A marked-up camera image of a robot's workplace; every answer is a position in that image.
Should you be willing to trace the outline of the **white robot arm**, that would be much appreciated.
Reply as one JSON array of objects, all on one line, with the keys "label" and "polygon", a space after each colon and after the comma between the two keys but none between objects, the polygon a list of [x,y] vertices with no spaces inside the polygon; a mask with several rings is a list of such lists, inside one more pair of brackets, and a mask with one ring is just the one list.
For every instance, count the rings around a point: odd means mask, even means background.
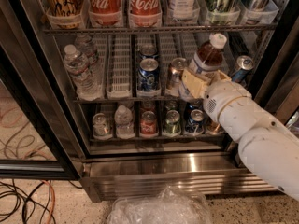
[{"label": "white robot arm", "polygon": [[299,200],[299,139],[290,130],[222,72],[207,77],[185,68],[182,85],[238,143],[238,155],[253,174]]}]

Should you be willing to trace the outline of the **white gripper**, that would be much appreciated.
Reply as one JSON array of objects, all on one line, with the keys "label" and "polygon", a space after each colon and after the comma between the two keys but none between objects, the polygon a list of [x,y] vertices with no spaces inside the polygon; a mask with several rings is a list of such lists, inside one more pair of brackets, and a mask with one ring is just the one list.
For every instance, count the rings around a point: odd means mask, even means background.
[{"label": "white gripper", "polygon": [[194,98],[205,96],[203,108],[213,121],[219,120],[223,108],[233,100],[242,97],[251,98],[251,94],[243,86],[231,80],[221,70],[214,72],[214,83],[210,86],[208,77],[195,74],[190,68],[185,68],[182,74],[182,83]]}]

